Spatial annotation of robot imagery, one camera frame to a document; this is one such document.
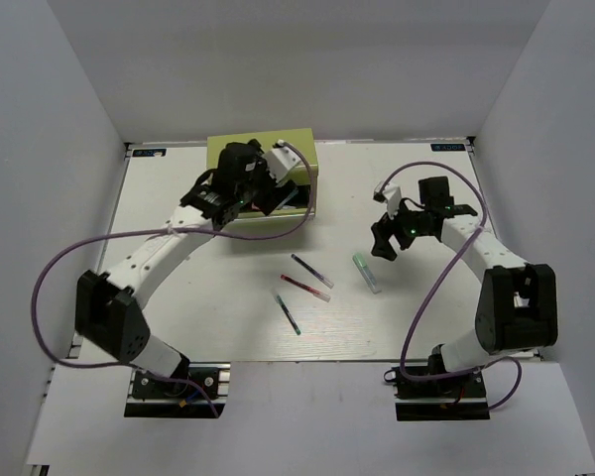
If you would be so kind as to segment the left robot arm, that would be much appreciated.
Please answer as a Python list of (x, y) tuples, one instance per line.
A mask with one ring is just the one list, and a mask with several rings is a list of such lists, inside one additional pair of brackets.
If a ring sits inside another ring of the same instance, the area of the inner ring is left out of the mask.
[(265, 215), (284, 204), (297, 186), (290, 172), (305, 162), (285, 141), (269, 151), (252, 139), (231, 142), (218, 164), (201, 174), (161, 231), (101, 274), (87, 271), (76, 287), (75, 330), (118, 363), (156, 376), (167, 395), (189, 384), (189, 360), (156, 337), (143, 310), (152, 294), (189, 255), (221, 235), (249, 205)]

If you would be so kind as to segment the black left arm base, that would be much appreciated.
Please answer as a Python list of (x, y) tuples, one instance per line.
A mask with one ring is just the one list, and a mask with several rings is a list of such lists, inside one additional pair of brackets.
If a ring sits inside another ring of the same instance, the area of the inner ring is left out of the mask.
[(231, 366), (228, 363), (191, 364), (187, 378), (198, 385), (207, 399), (191, 384), (174, 384), (153, 379), (145, 372), (132, 374), (124, 417), (213, 419), (226, 405)]

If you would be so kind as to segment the green metal drawer chest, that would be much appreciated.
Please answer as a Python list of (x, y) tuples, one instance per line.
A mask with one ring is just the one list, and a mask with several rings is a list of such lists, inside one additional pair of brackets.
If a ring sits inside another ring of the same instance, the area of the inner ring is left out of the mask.
[(269, 216), (265, 216), (259, 211), (243, 210), (237, 223), (256, 223), (277, 219), (283, 222), (298, 221), (304, 216), (307, 209), (309, 196), (313, 194), (311, 210), (309, 217), (314, 217), (316, 212), (317, 196), (317, 177), (318, 177), (318, 157), (312, 130), (310, 128), (272, 130), (263, 132), (247, 132), (230, 135), (209, 136), (207, 138), (206, 165), (209, 169), (215, 169), (218, 165), (219, 154), (228, 143), (238, 142), (247, 143), (250, 140), (257, 140), (263, 151), (267, 152), (278, 140), (285, 140), (296, 147), (309, 163), (312, 178), (308, 177), (303, 163), (298, 164), (289, 174), (289, 179), (293, 180), (299, 191), (299, 202), (301, 208), (295, 210), (275, 210)]

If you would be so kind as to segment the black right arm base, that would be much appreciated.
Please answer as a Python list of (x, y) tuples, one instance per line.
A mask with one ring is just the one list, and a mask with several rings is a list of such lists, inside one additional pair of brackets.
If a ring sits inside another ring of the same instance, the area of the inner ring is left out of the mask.
[(384, 373), (394, 387), (397, 421), (474, 421), (490, 418), (487, 393), (480, 374), (452, 380), (416, 382), (398, 367)]

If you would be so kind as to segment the blue highlighter marker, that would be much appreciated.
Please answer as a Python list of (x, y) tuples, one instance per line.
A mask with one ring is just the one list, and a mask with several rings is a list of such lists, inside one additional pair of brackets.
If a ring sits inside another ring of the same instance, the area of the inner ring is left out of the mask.
[(280, 203), (278, 210), (295, 210), (299, 208), (301, 208), (299, 202), (299, 191), (295, 189), (286, 199)]

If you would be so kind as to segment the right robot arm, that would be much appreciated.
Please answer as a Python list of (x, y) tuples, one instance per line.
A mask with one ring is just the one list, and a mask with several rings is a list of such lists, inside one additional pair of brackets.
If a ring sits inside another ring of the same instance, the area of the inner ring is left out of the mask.
[(420, 206), (407, 207), (396, 185), (377, 186), (385, 214), (372, 225), (375, 257), (394, 261), (415, 239), (433, 237), (454, 251), (481, 285), (472, 329), (437, 345), (428, 358), (427, 380), (438, 394), (460, 388), (464, 375), (517, 352), (550, 347), (558, 338), (556, 276), (547, 264), (532, 264), (510, 251), (485, 228), (468, 204), (458, 204), (446, 177), (418, 183)]

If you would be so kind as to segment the green highlighter marker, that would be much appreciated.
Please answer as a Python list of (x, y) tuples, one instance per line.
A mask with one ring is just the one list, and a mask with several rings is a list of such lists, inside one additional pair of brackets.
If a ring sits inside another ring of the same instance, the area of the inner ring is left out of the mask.
[(364, 279), (369, 290), (374, 294), (378, 294), (381, 288), (378, 286), (375, 276), (370, 270), (365, 258), (361, 253), (355, 253), (352, 257), (352, 261)]

